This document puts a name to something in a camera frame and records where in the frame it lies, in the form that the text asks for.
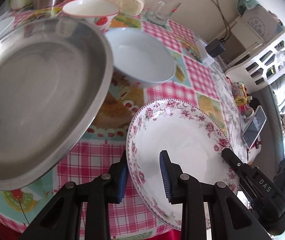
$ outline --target pink floral rim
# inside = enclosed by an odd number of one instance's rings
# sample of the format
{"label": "pink floral rim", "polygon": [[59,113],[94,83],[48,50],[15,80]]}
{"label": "pink floral rim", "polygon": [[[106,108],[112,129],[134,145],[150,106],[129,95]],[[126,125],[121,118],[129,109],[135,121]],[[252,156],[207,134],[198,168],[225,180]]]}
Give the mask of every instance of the pink floral rim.
{"label": "pink floral rim", "polygon": [[[200,121],[200,122],[204,121],[207,117],[209,118],[209,120],[211,120],[211,122],[208,122],[207,124],[202,125],[205,128],[205,130],[207,131],[207,136],[210,138],[211,133],[217,133],[217,135],[224,137],[224,138],[219,138],[218,140],[216,140],[217,144],[214,145],[214,150],[216,152],[220,152],[225,147],[230,147],[231,150],[232,150],[232,147],[230,145],[229,140],[226,138],[225,134],[222,132],[222,130],[220,129],[218,124],[214,120],[212,120],[209,115],[204,113],[201,109],[199,109],[198,107],[194,106],[193,104],[190,104],[188,102],[185,102],[185,101],[182,101],[182,100],[179,100],[179,99],[162,98],[162,99],[157,99],[157,100],[151,101],[151,102],[145,104],[144,106],[142,106],[140,108],[140,110],[136,113],[134,118],[132,119],[132,121],[131,121],[131,123],[129,125],[130,128],[128,130],[127,139],[126,139],[126,145],[127,145],[127,147],[126,147],[126,157],[127,157],[127,164],[128,164],[128,167],[129,167],[129,173],[130,173],[130,176],[131,176],[132,180],[134,181],[135,189],[139,193],[139,195],[142,198],[142,200],[145,202],[145,205],[153,212],[153,214],[156,217],[158,217],[158,219],[160,219],[164,223],[168,224],[172,228],[180,230],[180,227],[178,227],[177,225],[181,226],[181,220],[175,220],[175,216],[174,216],[173,213],[166,214],[165,211],[161,210],[158,207],[158,204],[157,204],[157,202],[156,202],[156,200],[154,198],[152,198],[153,201],[151,201],[146,196],[148,194],[146,193],[146,191],[145,191],[145,189],[143,187],[143,184],[145,184],[145,176],[144,176],[144,173],[139,170],[140,167],[137,164],[136,157],[135,157],[135,154],[137,153],[137,148],[135,146],[135,143],[132,141],[132,138],[136,135],[137,129],[138,129],[136,125],[133,125],[135,123],[135,121],[137,120],[137,117],[139,117],[139,119],[138,119],[138,121],[139,121],[138,122],[139,130],[140,130],[141,126],[142,126],[142,118],[141,118],[141,115],[140,115],[140,113],[142,111],[146,111],[145,118],[147,118],[147,121],[148,120],[155,121],[156,118],[153,118],[152,109],[148,108],[148,106],[150,106],[152,104],[155,104],[155,106],[159,106],[160,105],[160,103],[159,103],[160,101],[161,102],[167,101],[167,104],[166,104],[167,107],[172,107],[174,104],[179,105],[179,104],[182,103],[183,106],[184,105],[190,106],[191,107],[191,112],[199,110],[201,113],[203,113],[202,115],[191,116],[191,114],[188,111],[183,110],[183,108],[180,108],[180,109],[182,109],[180,114],[181,114],[181,116],[183,118],[187,118],[187,119],[195,119],[194,117],[196,117],[197,120]],[[218,129],[215,130],[214,129],[214,125],[212,123],[215,123],[215,125],[218,127]],[[130,150],[134,154],[134,159],[135,159],[134,163],[132,162],[131,157],[130,157]],[[235,175],[234,171],[231,168],[229,168],[228,176],[229,176],[229,179],[231,179],[231,180],[236,178],[236,175]],[[230,183],[228,186],[236,194],[238,186],[239,186],[239,179],[237,180],[237,183]],[[174,225],[174,224],[170,223],[168,221],[168,219],[174,220],[177,225]]]}

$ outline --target phone screen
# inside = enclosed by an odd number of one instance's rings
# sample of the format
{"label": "phone screen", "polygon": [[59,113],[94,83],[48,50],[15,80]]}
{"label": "phone screen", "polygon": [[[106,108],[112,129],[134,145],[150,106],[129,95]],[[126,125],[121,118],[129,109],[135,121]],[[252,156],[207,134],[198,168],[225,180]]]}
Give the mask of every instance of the phone screen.
{"label": "phone screen", "polygon": [[261,108],[258,109],[246,131],[244,132],[244,140],[250,148],[257,139],[261,128],[266,121],[266,116]]}

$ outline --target smartphone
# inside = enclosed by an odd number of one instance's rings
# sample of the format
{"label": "smartphone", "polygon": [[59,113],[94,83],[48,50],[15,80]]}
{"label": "smartphone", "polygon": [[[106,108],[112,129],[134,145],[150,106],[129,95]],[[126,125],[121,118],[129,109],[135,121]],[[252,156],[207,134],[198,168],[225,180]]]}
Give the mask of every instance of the smartphone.
{"label": "smartphone", "polygon": [[261,106],[258,106],[254,115],[251,117],[249,122],[246,124],[242,137],[244,142],[247,144],[247,148],[250,149],[255,143],[259,133],[261,132],[267,117]]}

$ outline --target white plate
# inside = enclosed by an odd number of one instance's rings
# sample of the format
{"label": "white plate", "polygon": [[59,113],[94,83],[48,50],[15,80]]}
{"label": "white plate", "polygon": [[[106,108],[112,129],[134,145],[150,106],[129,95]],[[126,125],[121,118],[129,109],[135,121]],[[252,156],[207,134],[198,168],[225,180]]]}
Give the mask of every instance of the white plate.
{"label": "white plate", "polygon": [[29,185],[70,151],[112,74],[108,41],[81,20],[32,21],[0,40],[0,190]]}
{"label": "white plate", "polygon": [[[199,108],[177,99],[160,99],[144,105],[133,118],[127,134],[127,163],[135,188],[151,211],[180,230],[182,204],[171,205],[164,192],[159,154],[200,182],[224,181],[236,194],[238,177],[221,151],[230,147],[218,125]],[[206,228],[210,228],[208,207]]]}
{"label": "white plate", "polygon": [[130,85],[140,88],[170,80],[176,64],[156,38],[132,28],[115,28],[105,34],[114,55],[114,66]]}

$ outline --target teal cloth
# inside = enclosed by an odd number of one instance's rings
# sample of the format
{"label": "teal cloth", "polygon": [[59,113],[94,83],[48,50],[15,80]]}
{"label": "teal cloth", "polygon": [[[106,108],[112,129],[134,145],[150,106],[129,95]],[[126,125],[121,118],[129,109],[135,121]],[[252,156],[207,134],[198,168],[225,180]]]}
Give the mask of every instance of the teal cloth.
{"label": "teal cloth", "polygon": [[260,3],[258,3],[257,0],[238,0],[237,11],[239,15],[242,16],[247,9],[251,10],[258,4]]}

